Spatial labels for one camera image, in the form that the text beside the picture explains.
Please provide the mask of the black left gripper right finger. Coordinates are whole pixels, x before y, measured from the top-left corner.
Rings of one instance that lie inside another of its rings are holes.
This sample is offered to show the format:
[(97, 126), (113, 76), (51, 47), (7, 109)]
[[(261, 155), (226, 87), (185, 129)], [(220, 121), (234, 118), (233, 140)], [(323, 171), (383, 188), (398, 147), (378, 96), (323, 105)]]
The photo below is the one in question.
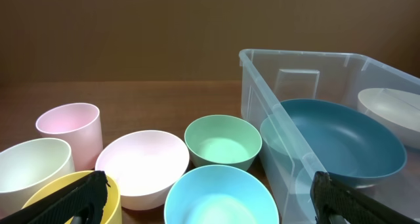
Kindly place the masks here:
[(323, 171), (314, 174), (310, 197), (317, 224), (419, 224)]

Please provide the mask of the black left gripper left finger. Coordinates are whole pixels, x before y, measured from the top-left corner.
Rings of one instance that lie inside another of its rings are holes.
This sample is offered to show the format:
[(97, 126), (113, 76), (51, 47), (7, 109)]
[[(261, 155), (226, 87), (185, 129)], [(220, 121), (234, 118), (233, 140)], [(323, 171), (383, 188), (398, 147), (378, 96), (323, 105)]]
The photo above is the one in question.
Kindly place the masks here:
[(72, 223), (100, 224), (110, 185), (103, 171), (66, 185), (28, 207), (1, 220), (1, 224)]

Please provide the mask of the yellow plastic cup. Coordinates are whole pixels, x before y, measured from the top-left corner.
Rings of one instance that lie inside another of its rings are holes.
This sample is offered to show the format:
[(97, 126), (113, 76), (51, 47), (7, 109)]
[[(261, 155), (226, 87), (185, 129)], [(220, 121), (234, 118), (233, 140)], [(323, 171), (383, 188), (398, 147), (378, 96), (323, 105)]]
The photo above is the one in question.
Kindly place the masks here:
[[(40, 190), (38, 190), (23, 206), (27, 206), (39, 201), (40, 199), (56, 192), (57, 190), (73, 183), (74, 181), (90, 174), (92, 170), (87, 171), (78, 171), (74, 173), (67, 174), (63, 177), (51, 181)], [(117, 183), (110, 177), (106, 176), (108, 181), (108, 197), (107, 202), (103, 208), (103, 215), (101, 224), (122, 224), (122, 211), (121, 211), (121, 197), (120, 190)]]

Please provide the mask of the dark blue large bowl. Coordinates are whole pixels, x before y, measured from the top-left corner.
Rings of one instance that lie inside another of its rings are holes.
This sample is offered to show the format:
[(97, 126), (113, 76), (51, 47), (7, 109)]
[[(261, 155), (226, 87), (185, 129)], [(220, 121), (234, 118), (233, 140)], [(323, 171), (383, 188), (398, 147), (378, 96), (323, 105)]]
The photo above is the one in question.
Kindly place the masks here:
[(371, 187), (404, 168), (400, 140), (369, 116), (333, 102), (291, 99), (284, 118), (270, 114), (260, 133), (288, 177), (311, 181), (316, 171), (355, 188)]

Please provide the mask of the cream large plastic bowl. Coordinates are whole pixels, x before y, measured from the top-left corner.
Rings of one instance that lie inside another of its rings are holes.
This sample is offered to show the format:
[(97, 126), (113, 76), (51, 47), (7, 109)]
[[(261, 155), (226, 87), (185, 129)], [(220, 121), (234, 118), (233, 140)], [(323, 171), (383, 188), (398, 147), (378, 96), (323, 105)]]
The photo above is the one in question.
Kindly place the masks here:
[(419, 95), (389, 88), (358, 93), (357, 109), (392, 131), (401, 142), (419, 148)]

